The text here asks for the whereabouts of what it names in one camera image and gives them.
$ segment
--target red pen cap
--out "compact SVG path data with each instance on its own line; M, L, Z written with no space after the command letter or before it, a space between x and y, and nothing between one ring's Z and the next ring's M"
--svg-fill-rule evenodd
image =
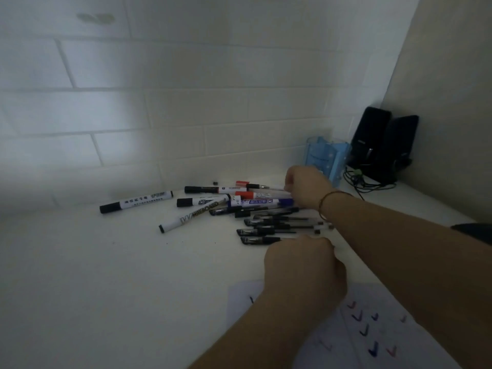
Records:
M236 181L236 186L246 187L247 184L249 184L249 181Z
M241 199L254 199L254 192L252 191L237 191L236 195L240 195Z

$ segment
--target forearm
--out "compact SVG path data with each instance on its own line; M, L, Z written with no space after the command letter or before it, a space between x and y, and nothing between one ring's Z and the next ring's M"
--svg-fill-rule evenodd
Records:
M491 247L345 194L322 212L420 324L462 365L479 366L470 352L492 343Z
M190 369L285 368L310 330L310 323L288 304L262 294Z

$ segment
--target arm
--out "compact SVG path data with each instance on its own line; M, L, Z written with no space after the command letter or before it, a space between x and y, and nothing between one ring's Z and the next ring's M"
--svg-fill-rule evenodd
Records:
M286 190L305 207L334 190L292 167ZM492 248L441 225L331 194L321 213L398 301L463 367L492 367Z
M285 368L346 294L345 267L326 238L274 243L265 287L249 310L190 369Z

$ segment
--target blue pen holder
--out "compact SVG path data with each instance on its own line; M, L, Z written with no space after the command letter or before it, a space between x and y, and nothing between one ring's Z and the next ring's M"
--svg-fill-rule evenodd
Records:
M307 139L304 165L315 166L338 187L351 146L347 142L328 142L322 136Z

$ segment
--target white brick wall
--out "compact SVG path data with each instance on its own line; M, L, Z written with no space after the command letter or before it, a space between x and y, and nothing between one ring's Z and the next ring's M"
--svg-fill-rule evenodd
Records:
M0 215L279 173L378 105L418 0L0 0Z

